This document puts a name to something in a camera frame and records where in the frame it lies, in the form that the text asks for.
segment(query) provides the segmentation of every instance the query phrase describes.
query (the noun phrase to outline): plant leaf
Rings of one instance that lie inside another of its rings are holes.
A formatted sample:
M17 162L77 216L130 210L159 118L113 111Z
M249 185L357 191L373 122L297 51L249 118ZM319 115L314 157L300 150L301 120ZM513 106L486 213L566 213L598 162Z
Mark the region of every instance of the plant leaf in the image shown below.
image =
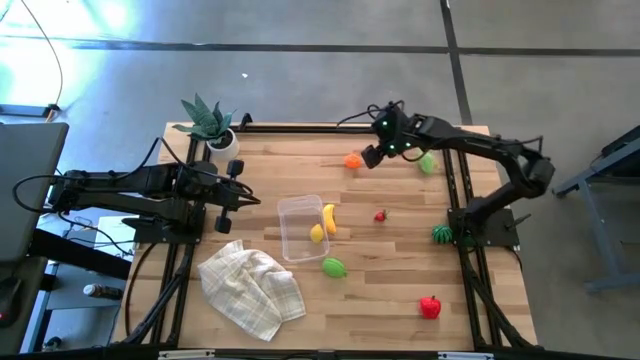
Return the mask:
M196 125L200 125L197 121L197 111L196 111L196 107L188 102L188 101L184 101L184 100L180 100L182 102L182 106L184 107L184 109L187 111L187 114L189 115L189 117L191 118L191 121L193 121L194 123L196 123Z
M196 139L196 140L209 140L211 139L211 135L208 135L204 130L202 129L197 129L195 131L193 131L191 133L191 135Z
M206 110L208 113L211 112L211 110L209 110L209 107L207 106L207 104L205 104L204 101L202 101L202 99L200 98L200 95L198 95L198 93L196 93L195 105L196 105L197 109Z
M218 123L222 123L222 113L220 112L220 101L216 103L216 106L213 108L213 116L216 118Z
M206 117L207 120L202 124L202 131L204 131L209 137L216 137L218 135L218 129L220 126L218 122L213 117L213 114L210 112L203 113L203 117Z
M231 118L233 117L233 114L236 111L237 111L237 109L233 110L233 112L226 113L224 115L224 119L222 120L222 123L220 124L220 129L218 129L218 136L222 136L222 134L224 134L224 132L227 131L227 129L231 125Z
M216 119L213 118L213 114L208 110L196 108L196 117L198 118L198 125L200 125L205 132L209 133L212 125L215 126L214 130L218 130L218 123Z
M193 128L190 127L186 127L182 124L175 124L172 126L172 128L177 129L178 131L182 131L182 132L193 132Z

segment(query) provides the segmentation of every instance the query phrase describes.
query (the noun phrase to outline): red pepper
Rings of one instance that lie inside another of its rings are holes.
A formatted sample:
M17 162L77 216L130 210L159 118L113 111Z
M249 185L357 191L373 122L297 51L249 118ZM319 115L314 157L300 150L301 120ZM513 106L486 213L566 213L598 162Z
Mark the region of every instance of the red pepper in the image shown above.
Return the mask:
M437 319L441 308L442 304L435 296L420 299L420 310L425 319Z

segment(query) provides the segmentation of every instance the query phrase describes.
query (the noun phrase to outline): wire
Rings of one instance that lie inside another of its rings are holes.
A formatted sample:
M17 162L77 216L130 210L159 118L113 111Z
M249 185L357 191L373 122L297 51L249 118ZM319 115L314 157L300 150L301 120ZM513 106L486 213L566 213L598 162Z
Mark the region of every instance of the wire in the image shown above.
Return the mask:
M81 238L77 238L77 237L67 238L67 240L80 241L80 242L87 243L87 244L98 245L95 248L101 248L101 247L107 247L107 246L113 245L113 243L111 243L111 242L95 242L95 241L81 239ZM129 243L132 243L132 242L134 242L134 241L133 240L116 241L116 244L129 244Z
M31 9L29 9L29 6L27 6L27 3L24 0L20 0L20 1L22 2L22 5L24 5L25 9L27 9L27 11L29 12L29 15L31 15L31 18L33 19L33 21L36 23L36 25L40 29L40 32L42 33L42 36L44 36L45 40L47 40L47 43L49 44L49 47L51 48L51 51L53 52L53 56L56 58L56 63L58 64L58 71L60 73L60 88L58 89L58 96L56 97L56 101L54 102L54 104L57 106L58 102L60 101L60 95L62 95L62 85L64 83L64 76L62 74L62 65L60 65L60 59L58 58L58 54L56 53L56 49L53 47L53 44L51 43L51 40L49 40L49 37L47 36L47 33L44 32L44 29L42 29L42 26L40 26L40 22L38 22L38 19L36 19L35 15L33 15L33 12L31 12Z
M315 354L313 353L293 353L280 358L280 360L289 360L294 358L302 358L302 359L316 359Z
M9 0L7 2L7 7L4 9L4 11L2 12L2 15L0 15L0 22L2 22L2 20L4 19L4 17L7 15L7 13L9 12L9 9L11 9L11 5L13 4L13 0Z
M497 147L500 146L505 146L505 145L525 145L525 144L531 144L534 142L538 142L538 152L542 152L542 140L544 139L544 136L540 135L540 136L536 136L533 139L529 139L529 140L524 140L524 141L519 141L519 140L515 140L515 141L511 141L508 144L500 144Z
M18 189L20 188L20 186L22 184L24 184L27 181L31 181L31 180L35 180L35 179L63 179L63 180L78 180L74 177L70 177L70 176L60 176L60 175L34 175L34 176L29 176L26 177L20 181L18 181L15 185L13 185L13 189L11 189L11 195L13 196L13 201L16 202L16 204L18 204L18 206L20 206L21 208L27 210L27 211L31 211L34 212L36 214L51 214L56 212L56 210L50 209L50 208L40 208L40 209L35 209L32 208L30 206L28 206L27 204L23 203L22 200L20 200L20 198L18 197Z
M73 218L73 220L81 223L83 226L93 226L93 221L91 221L91 219L87 219L87 218L82 217L82 216L76 216L76 217Z
M107 346L109 346L109 343L111 342L111 338L113 337L113 332L116 329L116 323L118 322L118 315L120 315L120 308L116 308L116 313L113 315L113 322L111 323L111 333L109 334L109 339L107 340Z
M148 160L148 158L151 155L151 152L153 151L153 148L155 147L155 145L158 142L158 140L162 141L162 144L164 144L164 146L167 148L167 151L169 151L169 154L171 154L171 157L173 157L173 159L178 164L184 166L187 169L187 171L193 171L193 172L196 172L196 173L199 173L199 174L208 175L208 176L214 177L216 179L219 179L221 181L228 181L229 183L234 184L234 185L240 187L241 189L244 189L249 195L253 195L253 189L251 189L248 185L245 185L244 183L241 183L240 181L232 180L230 178L227 178L227 177L224 177L224 176L220 176L218 174L210 173L208 171L203 171L203 170L190 168L187 164L185 164L182 160L180 160L178 158L178 156L173 152L173 149L171 149L171 146L169 146L169 144L167 144L166 140L164 138L162 138L162 137L156 138L156 140L153 142L153 146L151 147L151 150L149 151L149 153L147 154L147 156L145 158L145 161L142 164L140 164L140 166L138 166L138 168L136 170L132 171L132 173L135 172L135 171L138 171L144 165L144 163L146 163L146 160ZM236 191L233 191L233 192L236 193L236 194L244 195L244 194L236 192Z
M392 102L392 103L389 104L389 106L391 106L391 107L394 107L396 105L401 105L400 109L404 110L404 100L399 100L399 101ZM369 115L370 118L375 119L375 116L373 116L373 114L376 113L376 112L383 111L383 110L384 109L381 109L376 104L370 104L369 106L367 106L367 110L366 111L363 111L361 113L357 113L355 115L347 116L346 118L338 121L336 123L336 128L340 127L340 125L344 124L345 122L347 122L349 120L353 120L353 119L359 118L360 116L365 115L365 114Z
M403 132L402 135L408 136L408 137L412 137L412 138L415 138L415 139L420 139L419 136L417 136L415 134L411 134L411 133ZM463 139L463 138L466 138L466 137L470 137L470 136L456 136L456 137L450 137L450 138L442 138L442 139L434 142L433 144L431 144L427 149L423 150L423 152L422 152L422 154L420 156L418 156L416 158L413 158L413 159L407 158L407 156L404 154L404 152L400 156L402 156L402 158L404 160L408 161L408 162L416 162L416 161L419 161L420 159L422 159L425 155L427 155L429 150L432 150L433 148L435 148L436 146L442 144L443 142L445 142L447 140L450 140L450 139Z
M144 260L149 256L149 253L153 248L156 247L156 243L149 245L148 248L144 250L142 256L140 256L140 260L136 264L136 267L133 269L133 273L131 274L131 281L129 282L129 289L127 290L127 295L124 298L124 331L127 334L127 337L131 335L131 326L129 320L129 304L131 303L131 292L133 290L133 284L138 277L138 272L140 271L140 266L144 262Z
M513 255L515 255L516 260L518 260L518 265L520 265L520 272L522 272L522 259L520 259L520 255L518 254L518 252L511 246L505 246L505 249L507 249L508 251L512 252Z
M69 224L82 226L83 228L92 229L92 230L95 230L95 231L97 231L97 232L101 233L102 235L106 236L106 237L107 237L107 239L109 239L109 241L111 242L111 244L112 244L113 246L115 246L115 247L116 247L116 249L120 250L120 252L122 252L122 254L123 254L123 255L133 255L133 253L132 253L131 251L125 251L125 250L124 250L124 249L122 249L120 246L118 246L118 243L117 243L117 242L115 242L115 241L113 240L113 238L112 238L111 236L109 236L109 234L107 234L106 232L104 232L104 231L102 231L102 230L98 229L97 227L95 227L95 226L91 226L91 225L85 225L85 224L79 223L79 222L77 222L77 221L73 221L73 220L67 219L66 217L62 216L62 212L59 212L59 213L58 213L58 217L60 217L60 219L62 219L62 221L65 221L65 222L67 222L67 223L69 223Z

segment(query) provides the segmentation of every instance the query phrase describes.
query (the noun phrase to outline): toy fruit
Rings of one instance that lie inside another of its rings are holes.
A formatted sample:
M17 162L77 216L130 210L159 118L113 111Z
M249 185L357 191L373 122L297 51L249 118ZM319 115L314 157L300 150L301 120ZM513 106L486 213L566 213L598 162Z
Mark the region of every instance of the toy fruit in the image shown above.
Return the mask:
M324 217L324 226L327 228L327 232L331 235L335 235L338 231L336 228L336 218L333 216L333 209L335 209L335 205L328 204L325 205L324 209L322 209L322 217Z
M309 231L309 237L311 237L311 241L313 241L314 243L321 243L322 239L324 239L324 230L322 230L322 225L315 224L311 228L311 231Z
M437 319L441 308L442 304L435 296L420 299L420 311L425 319Z
M432 174L436 166L436 159L430 152L426 153L420 160L418 160L418 167L426 175Z
M322 271L325 274L334 277L342 278L347 276L347 270L344 268L342 261L336 258L326 258L322 262Z
M349 154L344 157L344 166L349 169L357 169L362 165L362 159L357 154Z
M376 216L373 217L373 220L377 221L377 222L384 222L385 220L387 220L387 214L389 212L387 210L382 210L382 211L378 211L376 213Z
M453 240L453 230L447 225L437 225L431 232L436 244L449 244Z

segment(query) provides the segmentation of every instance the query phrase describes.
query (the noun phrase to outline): lemon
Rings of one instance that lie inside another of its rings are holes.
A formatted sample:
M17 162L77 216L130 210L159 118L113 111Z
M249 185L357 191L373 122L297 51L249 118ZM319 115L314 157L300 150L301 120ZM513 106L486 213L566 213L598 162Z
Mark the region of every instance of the lemon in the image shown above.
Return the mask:
M320 226L320 224L314 225L311 228L311 231L309 231L309 236L311 237L311 241L314 243L321 243L322 239L324 239L324 230L322 230L322 226Z

